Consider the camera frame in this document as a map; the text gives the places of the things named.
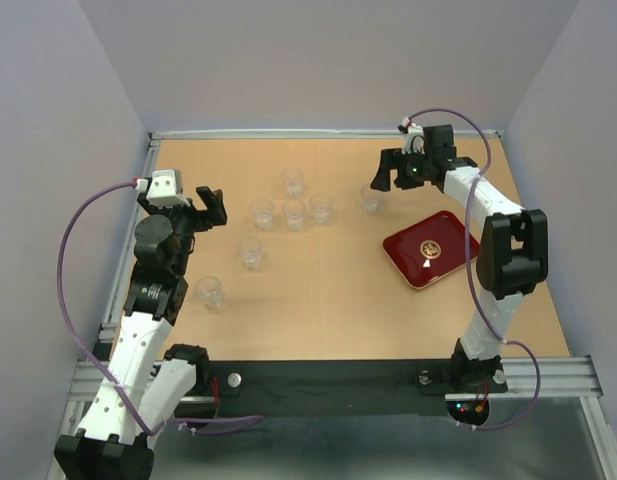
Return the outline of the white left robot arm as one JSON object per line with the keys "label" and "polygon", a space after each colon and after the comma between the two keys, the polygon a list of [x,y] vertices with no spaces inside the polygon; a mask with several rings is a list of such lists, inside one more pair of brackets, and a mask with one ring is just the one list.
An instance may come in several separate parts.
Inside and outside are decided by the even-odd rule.
{"label": "white left robot arm", "polygon": [[202,210],[177,192],[140,190],[147,215],[134,229],[136,263],[119,336],[107,365],[88,357],[102,382],[75,433],[60,436],[54,449],[68,479],[149,478],[156,441],[179,401],[210,384],[208,355],[198,346],[179,345],[153,367],[188,290],[196,234],[227,223],[221,190],[200,186],[196,193]]}

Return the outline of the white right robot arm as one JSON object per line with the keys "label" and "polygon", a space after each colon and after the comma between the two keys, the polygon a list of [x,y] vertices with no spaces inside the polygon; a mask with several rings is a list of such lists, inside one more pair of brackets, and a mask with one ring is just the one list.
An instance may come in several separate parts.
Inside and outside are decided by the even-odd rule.
{"label": "white right robot arm", "polygon": [[431,184],[464,207],[466,225],[476,223],[481,230],[479,252],[466,261],[473,318],[451,357],[418,374],[425,394],[459,393],[494,378],[518,308],[545,281],[547,217],[510,200],[474,160],[459,156],[452,126],[404,120],[398,129],[404,144],[382,150],[371,188],[387,192]]}

